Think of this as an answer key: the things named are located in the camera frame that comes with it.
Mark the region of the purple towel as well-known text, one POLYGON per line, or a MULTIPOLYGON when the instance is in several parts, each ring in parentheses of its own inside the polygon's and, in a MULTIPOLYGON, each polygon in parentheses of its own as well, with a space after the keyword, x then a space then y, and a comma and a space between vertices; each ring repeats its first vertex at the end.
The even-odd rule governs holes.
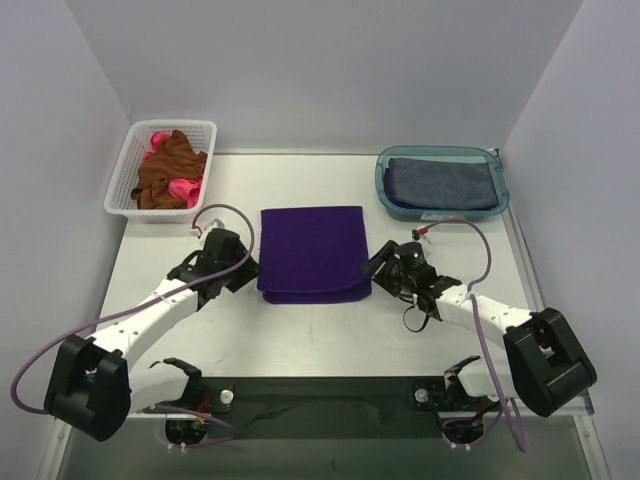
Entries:
POLYGON ((393 200, 393 192, 390 183, 390 172, 389 169, 386 168, 383 174, 383 187, 384 187, 384 195, 387 199, 388 203, 391 203, 393 200))
POLYGON ((265 209, 257 289, 273 305, 351 303, 372 293, 363 208, 265 209))

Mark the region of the grey towel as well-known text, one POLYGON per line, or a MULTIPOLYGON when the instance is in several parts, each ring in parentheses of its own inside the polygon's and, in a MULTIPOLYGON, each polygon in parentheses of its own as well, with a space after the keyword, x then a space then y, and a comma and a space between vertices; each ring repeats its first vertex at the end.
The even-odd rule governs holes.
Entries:
POLYGON ((388 167, 398 206, 421 210, 491 210, 499 205, 489 166, 391 158, 388 167))

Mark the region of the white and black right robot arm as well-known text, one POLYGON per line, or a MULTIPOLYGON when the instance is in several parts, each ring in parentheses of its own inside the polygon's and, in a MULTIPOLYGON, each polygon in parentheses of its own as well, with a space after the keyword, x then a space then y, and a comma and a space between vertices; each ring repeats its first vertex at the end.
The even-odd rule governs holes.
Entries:
POLYGON ((463 327, 503 349, 505 359, 493 365, 484 357, 469 357, 445 373, 446 386, 467 397, 504 395, 548 417, 597 380, 592 362, 560 311, 530 311, 470 294, 460 280, 438 274, 418 242, 388 241, 361 269, 427 318, 463 327))

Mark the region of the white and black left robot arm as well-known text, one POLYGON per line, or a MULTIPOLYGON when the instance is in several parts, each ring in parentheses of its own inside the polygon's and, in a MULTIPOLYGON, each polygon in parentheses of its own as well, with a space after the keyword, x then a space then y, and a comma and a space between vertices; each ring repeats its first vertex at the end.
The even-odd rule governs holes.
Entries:
POLYGON ((58 348, 44 409, 90 437, 104 441, 131 413, 152 406, 194 409, 205 396, 197 367, 177 358, 133 368, 182 320, 223 290, 231 293, 256 279, 260 265, 238 234, 210 231, 203 248, 189 254, 125 320, 87 338, 67 337, 58 348))

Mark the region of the teal plastic bin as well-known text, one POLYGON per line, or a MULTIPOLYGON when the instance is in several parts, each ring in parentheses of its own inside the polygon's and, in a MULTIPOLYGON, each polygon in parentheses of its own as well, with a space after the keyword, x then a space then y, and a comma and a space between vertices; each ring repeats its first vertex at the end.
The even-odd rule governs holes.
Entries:
POLYGON ((428 145, 402 145, 393 146, 383 150, 375 165, 375 190, 379 202, 385 207, 387 213, 398 220, 432 220, 449 217, 464 217, 474 221, 481 221, 488 217, 501 214, 510 202, 510 193, 506 186, 503 166, 499 158, 492 152, 464 146, 428 146, 428 145), (499 205, 491 210, 421 210, 402 207, 388 203, 384 195, 383 174, 388 167, 391 158, 411 158, 419 160, 434 160, 459 163, 486 163, 491 171, 494 186, 499 197, 499 205))

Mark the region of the white plastic laundry basket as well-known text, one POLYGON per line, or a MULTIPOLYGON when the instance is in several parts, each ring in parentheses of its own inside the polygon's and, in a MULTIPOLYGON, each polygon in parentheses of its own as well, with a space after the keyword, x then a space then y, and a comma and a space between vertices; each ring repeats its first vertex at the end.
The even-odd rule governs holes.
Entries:
POLYGON ((218 133, 217 125, 208 120, 152 119, 132 124, 122 145, 104 200, 104 209, 141 223, 187 223, 204 206, 209 174, 218 133), (138 170, 143 156, 151 150, 151 137, 157 132, 182 131, 192 149, 207 154, 199 198, 189 209, 138 209, 131 191, 139 181, 138 170))

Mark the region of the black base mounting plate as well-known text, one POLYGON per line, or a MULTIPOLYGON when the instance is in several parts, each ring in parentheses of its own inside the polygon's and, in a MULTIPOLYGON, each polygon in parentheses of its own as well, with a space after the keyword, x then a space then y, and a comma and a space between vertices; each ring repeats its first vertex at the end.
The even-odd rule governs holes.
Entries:
POLYGON ((167 416, 176 446, 243 440, 387 440, 452 435, 472 442, 499 404, 474 398, 441 376, 204 377, 178 406, 207 419, 167 416))

